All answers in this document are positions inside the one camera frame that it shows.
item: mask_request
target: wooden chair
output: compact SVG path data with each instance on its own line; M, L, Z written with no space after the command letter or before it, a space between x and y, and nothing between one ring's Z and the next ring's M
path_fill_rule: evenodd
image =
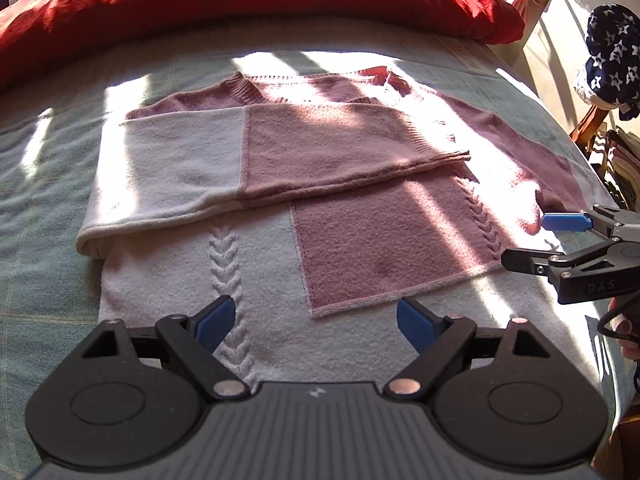
M587 114L571 132L571 140L583 153L588 154L591 151L596 132L608 113L608 110L601 110L592 105Z

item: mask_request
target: folded clothes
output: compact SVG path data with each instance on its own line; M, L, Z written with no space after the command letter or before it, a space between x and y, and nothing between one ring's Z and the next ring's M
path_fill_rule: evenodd
M630 207L634 211L640 211L640 168L628 158L628 153L625 153L625 150L619 146L612 149L611 165L616 176L624 178L633 190L632 194L625 193L625 198L628 195L631 202Z
M626 144L629 152L633 153L633 156L640 160L640 139L632 132L626 132L622 128L617 128L616 133L620 136L622 141Z
M574 88L587 104L619 108L620 120L640 114L640 18L618 4L591 12L585 37L590 57Z
M616 200L616 203L619 204L619 207L634 210L636 199L638 196L636 195L631 182L624 178L620 173L615 173L613 178L619 189L619 191L616 190L618 194L617 196L612 195L613 199Z

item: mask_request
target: bedspread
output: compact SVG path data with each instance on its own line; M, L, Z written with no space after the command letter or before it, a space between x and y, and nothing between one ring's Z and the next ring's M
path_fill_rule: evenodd
M227 341L220 357L238 373L294 380L313 373L380 382L399 362L412 359L413 350L398 333L392 302L310 320L304 286L296 278L300 270L286 203L225 213L235 216L233 231L209 219L149 231L148 238L137 238L139 248L112 249L104 268L100 260L82 256L74 247L100 140L105 133L120 132L130 110L176 92L215 86L238 71L259 79L379 66L494 114L523 139L564 157L574 175L582 174L577 181L585 201L599 196L607 202L597 177L589 177L590 168L566 134L487 49L393 25L338 18L228 22L121 46L5 93L0 99L0 478L21 478L36 464L22 423L24 404L98 316L121 314L127 322L147 324L177 308L197 310L204 298L223 290L221 284L239 283L235 337L245 331L251 352L268 359L243 360L247 345ZM113 137L111 147L114 154L120 150L124 160L124 144L117 139ZM224 220L225 214L212 218ZM256 225L269 236L252 237ZM172 240L175 251L159 251L152 258L150 249L167 247ZM593 243L588 235L549 234L548 241L568 251ZM225 258L234 254L237 259L228 264ZM274 254L286 257L282 265L270 259ZM139 256L145 265L135 265ZM120 298L113 297L114 289L100 290L100 277L107 283L118 266L139 269L141 276L148 276L150 269L163 276L162 304L148 307L146 288L151 290L152 282L124 288ZM172 269L179 267L198 272L188 280L178 279L180 274ZM234 282L238 269L242 281ZM271 279L264 280L265 275ZM282 296L282 290L290 293ZM418 298L438 314L468 308L469 315L486 326L504 326L514 314L528 317L601 389L612 425L628 406L632 366L615 344L595 331L606 302L560 306L544 279L500 269ZM119 304L128 310L117 313L114 307ZM364 311L370 320L365 332L358 328ZM262 326L252 318L258 313ZM281 348L261 348L259 331ZM350 344L343 345L344 340ZM295 356L290 367L288 356ZM305 359L313 356L316 368L308 370Z

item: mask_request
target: cable knit pattern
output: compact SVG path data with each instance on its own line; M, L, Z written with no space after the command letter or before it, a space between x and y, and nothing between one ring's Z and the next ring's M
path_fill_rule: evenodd
M216 350L216 357L250 387L256 381L254 358L250 353L238 263L238 242L226 214L212 219L209 229L209 257L213 291L230 295L236 302L236 324Z
M478 228L482 232L482 236L486 240L486 246L489 248L492 257L495 261L500 261L500 253L502 252L500 248L500 236L492 222L489 220L489 215L484 208L484 204L482 204L482 201L476 192L476 186L466 178L456 176L455 180L460 184L460 187L465 192L465 198L469 204L471 216L474 218Z

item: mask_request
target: bed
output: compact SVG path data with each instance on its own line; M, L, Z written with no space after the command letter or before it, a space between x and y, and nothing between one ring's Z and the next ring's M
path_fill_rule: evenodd
M0 478L23 478L37 465L23 425L24 406L101 319L121 317L143 326L176 310L196 312L216 293L230 292L241 304L239 319L218 357L252 383L380 384L413 358L395 324L397 295L355 301L352 308L331 309L339 302L310 300L310 285L301 285L296 267L300 254L289 232L287 205L308 197L228 207L144 235L119 231L109 256L98 242L87 248L96 239L88 213L99 188L96 176L110 175L99 169L107 152L116 161L110 167L113 180L124 182L115 187L116 206L127 206L129 170L122 161L136 159L131 150L127 155L122 138L118 143L118 125L132 110L238 75L258 84L267 76L290 82L383 67L387 75L429 95L454 99L501 121L522 142L559 157L585 200L613 204L535 95L475 40L370 17L277 15L226 17L127 39L107 50L83 52L88 56L53 72L40 70L36 78L1 94ZM157 149L161 141L154 142L146 149ZM332 196L323 200L331 202ZM402 208L396 213L406 216ZM297 218L303 222L302 215ZM260 236L252 235L256 230ZM587 234L536 236L565 251L594 242ZM220 254L236 260L217 261ZM216 265L222 275L214 272ZM238 272L240 282L234 281ZM303 282L313 279L302 272ZM616 345L596 332L606 302L558 305L543 278L508 274L496 265L443 283L409 284L403 291L437 314L459 312L478 325L505 326L513 316L530 319L602 391L612 431L632 398L633 370Z

